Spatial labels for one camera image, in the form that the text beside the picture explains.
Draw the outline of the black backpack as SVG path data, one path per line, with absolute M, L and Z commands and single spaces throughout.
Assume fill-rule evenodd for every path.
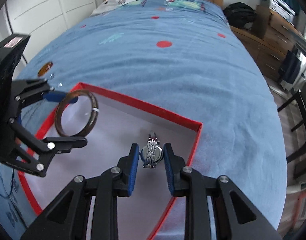
M 229 25 L 239 29 L 244 28 L 248 23 L 253 23 L 257 17 L 256 10 L 242 2 L 230 4 L 223 12 Z

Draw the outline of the dark blue hanging bag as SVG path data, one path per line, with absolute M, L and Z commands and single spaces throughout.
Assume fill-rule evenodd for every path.
M 293 88 L 300 69 L 301 61 L 292 51 L 288 50 L 278 70 L 280 75 L 278 82 L 284 90 L 290 91 Z

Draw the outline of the white garment on bed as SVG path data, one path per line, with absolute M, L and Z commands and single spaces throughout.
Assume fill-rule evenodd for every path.
M 129 3 L 133 3 L 139 0 L 105 0 L 102 2 L 93 12 L 90 14 L 90 17 L 105 14 L 112 10 L 118 9 Z

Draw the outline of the dark brown bangle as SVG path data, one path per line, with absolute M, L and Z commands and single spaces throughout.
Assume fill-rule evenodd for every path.
M 58 104 L 54 126 L 61 137 L 86 137 L 99 116 L 97 98 L 86 89 L 69 92 Z

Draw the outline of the silver wristwatch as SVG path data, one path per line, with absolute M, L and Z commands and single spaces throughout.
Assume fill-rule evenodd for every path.
M 156 168 L 163 160 L 164 154 L 160 146 L 160 140 L 154 131 L 148 135 L 147 144 L 142 148 L 140 157 L 143 162 L 143 168 Z

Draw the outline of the red shallow box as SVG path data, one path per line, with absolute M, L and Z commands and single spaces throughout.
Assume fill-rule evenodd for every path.
M 156 133 L 161 144 L 171 143 L 174 153 L 187 165 L 192 163 L 202 131 L 201 122 L 87 83 L 77 83 L 74 90 L 78 89 L 92 92 L 99 103 L 99 117 L 87 135 L 87 145 L 56 155 L 44 178 L 19 173 L 28 207 L 35 216 L 75 176 L 100 175 L 127 155 L 132 144 L 144 147 L 150 132 Z M 119 238 L 155 239 L 174 202 L 164 164 L 154 169 L 139 166 L 132 195 L 118 199 Z

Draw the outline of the white printer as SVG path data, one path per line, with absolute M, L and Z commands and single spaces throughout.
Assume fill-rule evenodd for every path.
M 287 3 L 282 0 L 260 0 L 262 7 L 269 8 L 279 15 L 281 15 L 289 23 L 293 24 L 295 12 L 289 7 Z

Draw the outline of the wooden drawer cabinet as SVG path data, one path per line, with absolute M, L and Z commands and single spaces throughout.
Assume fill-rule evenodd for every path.
M 292 34 L 297 29 L 273 10 L 256 8 L 255 26 L 250 30 L 231 26 L 231 30 L 240 39 L 246 50 L 254 59 L 263 76 L 277 81 L 278 70 L 288 51 L 295 47 Z

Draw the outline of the blue patterned bedspread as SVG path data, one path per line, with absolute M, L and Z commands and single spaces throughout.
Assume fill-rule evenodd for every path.
M 38 77 L 49 61 L 52 68 Z M 277 231 L 287 183 L 277 107 L 219 6 L 139 0 L 86 18 L 12 81 L 25 79 L 46 79 L 68 93 L 87 83 L 201 122 L 193 161 L 186 165 L 207 177 L 228 176 Z M 58 104 L 41 100 L 20 109 L 12 103 L 11 112 L 17 110 L 16 120 L 37 139 L 61 137 L 54 126 Z M 0 162 L 0 239 L 22 239 L 38 217 L 28 207 L 20 172 Z M 186 199 L 173 198 L 155 239 L 185 239 Z

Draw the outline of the white wardrobe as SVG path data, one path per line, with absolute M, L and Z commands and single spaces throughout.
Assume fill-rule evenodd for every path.
M 24 58 L 31 61 L 46 45 L 88 18 L 95 0 L 7 0 L 9 23 L 15 33 L 28 34 Z

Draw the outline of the amber orange bangle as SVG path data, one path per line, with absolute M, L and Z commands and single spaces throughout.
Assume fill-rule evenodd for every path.
M 53 62 L 51 61 L 44 64 L 38 71 L 38 77 L 44 76 L 52 68 L 52 66 L 53 66 Z

